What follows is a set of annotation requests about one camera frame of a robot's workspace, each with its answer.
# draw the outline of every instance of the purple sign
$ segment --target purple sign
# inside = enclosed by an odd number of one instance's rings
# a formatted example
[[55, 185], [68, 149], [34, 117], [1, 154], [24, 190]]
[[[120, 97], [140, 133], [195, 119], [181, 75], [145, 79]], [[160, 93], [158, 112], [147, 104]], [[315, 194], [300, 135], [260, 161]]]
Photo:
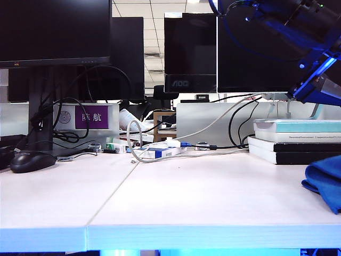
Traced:
[[90, 129], [108, 129], [108, 106], [84, 106], [86, 115], [81, 106], [75, 106], [76, 129], [86, 129], [86, 118]]

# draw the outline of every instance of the plug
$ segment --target plug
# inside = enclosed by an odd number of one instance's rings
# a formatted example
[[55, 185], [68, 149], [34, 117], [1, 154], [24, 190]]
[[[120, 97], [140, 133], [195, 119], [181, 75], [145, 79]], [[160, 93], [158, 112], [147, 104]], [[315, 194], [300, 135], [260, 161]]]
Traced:
[[181, 148], [181, 143], [178, 140], [173, 140], [172, 137], [167, 137], [167, 147]]
[[193, 147], [193, 145], [190, 144], [189, 142], [181, 141], [181, 147], [182, 147], [182, 148]]

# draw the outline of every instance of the ceiling tile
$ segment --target ceiling tile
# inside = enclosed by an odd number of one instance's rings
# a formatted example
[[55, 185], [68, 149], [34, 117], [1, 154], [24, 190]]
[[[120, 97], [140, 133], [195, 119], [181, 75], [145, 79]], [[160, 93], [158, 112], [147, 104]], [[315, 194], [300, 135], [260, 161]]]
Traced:
[[153, 82], [149, 73], [144, 73], [144, 81], [145, 82]]
[[164, 30], [156, 30], [156, 34], [158, 35], [158, 39], [165, 39], [165, 31]]
[[121, 17], [121, 15], [119, 15], [119, 12], [118, 12], [118, 10], [114, 4], [112, 5], [112, 16], [113, 17]]
[[159, 47], [145, 47], [144, 53], [160, 53]]
[[149, 0], [113, 0], [116, 4], [149, 4]]
[[164, 29], [164, 18], [162, 17], [162, 19], [154, 19], [154, 23], [155, 23], [155, 28], [158, 29]]
[[153, 94], [154, 86], [159, 85], [159, 84], [160, 84], [159, 82], [147, 82], [147, 83], [144, 83], [144, 87], [148, 88], [148, 92]]
[[116, 4], [122, 17], [153, 18], [150, 4]]
[[165, 12], [185, 12], [186, 4], [152, 4], [153, 17], [163, 18]]
[[144, 36], [144, 39], [157, 39], [155, 30], [151, 30], [151, 29], [144, 30], [143, 36]]
[[158, 45], [158, 41], [154, 39], [145, 39], [144, 40], [144, 47], [156, 47]]
[[156, 58], [156, 59], [145, 59], [145, 60], [144, 60], [144, 63], [145, 63], [146, 66], [148, 66], [148, 64], [151, 64], [151, 63], [160, 64], [160, 63], [161, 63], [161, 58]]
[[153, 19], [143, 19], [144, 29], [155, 29]]
[[165, 76], [163, 73], [150, 72], [150, 76], [154, 82], [163, 82], [165, 80]]
[[145, 64], [148, 70], [161, 70], [162, 69], [162, 63], [146, 63]]
[[195, 3], [195, 4], [187, 4], [186, 12], [212, 12], [209, 3]]
[[163, 46], [165, 47], [165, 40], [164, 39], [159, 39], [159, 47]]

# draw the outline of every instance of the black book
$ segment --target black book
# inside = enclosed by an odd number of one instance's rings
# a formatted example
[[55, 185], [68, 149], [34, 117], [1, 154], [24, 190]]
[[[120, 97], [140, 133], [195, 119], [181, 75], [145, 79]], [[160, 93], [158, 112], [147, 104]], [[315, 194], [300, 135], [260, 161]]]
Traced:
[[341, 143], [273, 142], [254, 137], [249, 137], [248, 143], [273, 152], [341, 152]]
[[324, 151], [324, 152], [273, 152], [249, 144], [251, 154], [259, 156], [273, 164], [311, 164], [312, 162], [319, 161], [328, 157], [341, 155], [341, 151]]

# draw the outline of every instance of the ceiling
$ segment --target ceiling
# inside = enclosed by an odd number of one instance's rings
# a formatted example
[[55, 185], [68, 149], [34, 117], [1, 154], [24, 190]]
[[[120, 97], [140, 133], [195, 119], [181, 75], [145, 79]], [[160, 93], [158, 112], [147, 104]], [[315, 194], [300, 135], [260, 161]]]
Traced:
[[112, 0], [113, 17], [144, 18], [145, 87], [164, 83], [164, 13], [165, 12], [212, 12], [207, 0]]

